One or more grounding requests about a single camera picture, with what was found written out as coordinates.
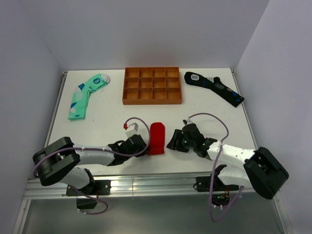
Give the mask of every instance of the patterned sock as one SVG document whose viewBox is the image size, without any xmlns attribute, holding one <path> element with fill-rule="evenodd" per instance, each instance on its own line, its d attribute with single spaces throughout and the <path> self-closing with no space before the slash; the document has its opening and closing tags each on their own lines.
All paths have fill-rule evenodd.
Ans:
<svg viewBox="0 0 312 234">
<path fill-rule="evenodd" d="M 74 90 L 72 104 L 70 105 L 68 119 L 84 119 L 90 92 L 95 92 L 106 86 L 111 79 L 106 74 L 97 74 L 87 82 L 82 83 Z"/>
</svg>

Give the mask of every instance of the wooden tray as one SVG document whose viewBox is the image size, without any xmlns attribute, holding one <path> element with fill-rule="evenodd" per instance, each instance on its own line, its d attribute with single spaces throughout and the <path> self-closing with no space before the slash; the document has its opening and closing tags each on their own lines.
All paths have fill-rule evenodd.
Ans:
<svg viewBox="0 0 312 234">
<path fill-rule="evenodd" d="M 178 67 L 126 67 L 124 105 L 181 104 Z"/>
</svg>

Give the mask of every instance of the red fabric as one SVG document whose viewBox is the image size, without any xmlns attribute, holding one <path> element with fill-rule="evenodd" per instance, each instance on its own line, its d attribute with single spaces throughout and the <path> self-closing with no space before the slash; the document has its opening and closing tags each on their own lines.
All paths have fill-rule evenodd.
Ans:
<svg viewBox="0 0 312 234">
<path fill-rule="evenodd" d="M 151 132 L 151 141 L 149 145 L 150 150 L 147 155 L 164 154 L 165 126 L 162 123 L 152 123 L 150 132 Z"/>
</svg>

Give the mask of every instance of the purple cable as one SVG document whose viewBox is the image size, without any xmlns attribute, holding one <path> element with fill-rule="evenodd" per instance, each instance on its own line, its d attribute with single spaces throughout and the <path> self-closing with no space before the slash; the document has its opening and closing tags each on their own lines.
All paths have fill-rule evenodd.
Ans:
<svg viewBox="0 0 312 234">
<path fill-rule="evenodd" d="M 132 119 L 137 119 L 137 120 L 140 120 L 146 127 L 147 129 L 147 132 L 148 132 L 148 141 L 147 141 L 147 144 L 146 144 L 146 147 L 141 151 L 141 152 L 138 152 L 136 154 L 132 154 L 132 155 L 127 155 L 127 154 L 121 154 L 121 153 L 118 153 L 118 152 L 115 152 L 115 151 L 112 151 L 112 150 L 104 150 L 105 152 L 109 152 L 109 153 L 112 153 L 114 155 L 119 155 L 119 156 L 126 156 L 126 157 L 134 157 L 134 156 L 138 156 L 140 155 L 141 153 L 145 152 L 150 144 L 150 141 L 151 141 L 151 132 L 150 132 L 150 129 L 149 127 L 147 126 L 147 124 L 140 118 L 137 118 L 137 117 L 131 117 L 129 119 L 127 119 L 125 121 L 125 124 L 132 120 Z M 59 154 L 59 153 L 62 153 L 62 152 L 65 152 L 65 151 L 69 151 L 69 150 L 82 150 L 81 147 L 68 147 L 68 148 L 65 148 L 65 149 L 60 149 L 60 150 L 57 150 L 57 151 L 54 151 L 53 153 L 47 155 L 46 157 L 44 157 L 42 160 L 40 160 L 34 167 L 34 170 L 33 170 L 33 175 L 34 177 L 36 178 L 37 177 L 37 170 L 38 170 L 38 167 L 46 160 L 48 160 L 49 158 Z M 83 150 L 94 150 L 94 151 L 103 151 L 103 149 L 100 149 L 100 148 L 84 148 Z M 107 211 L 108 209 L 108 204 L 101 200 L 101 199 L 98 199 L 98 198 L 94 198 L 94 197 L 91 197 L 91 196 L 88 196 L 82 192 L 80 192 L 77 188 L 75 188 L 74 186 L 70 185 L 77 193 L 81 194 L 82 196 L 85 196 L 89 199 L 92 199 L 92 200 L 95 200 L 95 201 L 98 201 L 98 202 L 101 202 L 101 203 L 104 203 L 106 205 L 106 208 L 103 210 L 103 211 L 100 211 L 100 212 L 96 212 L 96 213 L 90 213 L 90 212 L 84 212 L 84 211 L 81 211 L 83 213 L 86 213 L 87 215 L 99 215 L 99 214 L 102 214 L 104 213 L 105 211 Z"/>
<path fill-rule="evenodd" d="M 213 191 L 213 187 L 214 187 L 215 168 L 216 168 L 216 164 L 217 164 L 217 162 L 218 162 L 218 159 L 219 159 L 219 157 L 220 157 L 220 155 L 221 155 L 221 152 L 222 152 L 222 149 L 223 149 L 222 143 L 223 143 L 223 141 L 229 136 L 229 129 L 228 129 L 228 127 L 225 125 L 225 123 L 224 123 L 222 120 L 220 120 L 217 116 L 212 115 L 212 114 L 209 114 L 209 113 L 198 113 L 198 114 L 194 114 L 194 115 L 190 116 L 189 118 L 192 118 L 192 117 L 195 117 L 195 116 L 198 116 L 198 115 L 208 115 L 208 116 L 211 116 L 211 117 L 216 118 L 217 120 L 219 120 L 220 123 L 222 123 L 222 125 L 225 127 L 225 130 L 226 130 L 226 135 L 225 135 L 225 137 L 223 137 L 223 138 L 221 139 L 221 141 L 220 141 L 220 142 L 221 142 L 220 150 L 219 150 L 218 154 L 216 155 L 216 158 L 215 158 L 215 160 L 214 160 L 213 170 L 212 170 L 212 172 L 211 172 L 210 188 L 209 188 L 209 191 L 211 191 L 211 192 L 209 192 L 209 204 L 212 204 L 212 199 L 213 199 L 213 192 L 212 192 L 212 191 Z M 244 186 L 241 186 L 241 187 L 239 188 L 238 193 L 237 193 L 236 196 L 233 198 L 233 200 L 230 201 L 230 203 L 229 203 L 228 205 L 224 206 L 224 207 L 225 207 L 225 210 L 223 211 L 222 215 L 221 215 L 218 219 L 215 219 L 215 218 L 214 218 L 213 210 L 212 210 L 212 208 L 211 208 L 211 206 L 210 206 L 209 213 L 210 213 L 210 218 L 211 218 L 212 222 L 217 223 L 217 222 L 219 222 L 219 221 L 224 217 L 224 215 L 228 212 L 228 210 L 230 209 L 230 207 L 237 201 L 237 199 L 239 198 L 239 196 L 241 195 L 241 193 L 242 193 L 243 190 L 244 190 Z"/>
</svg>

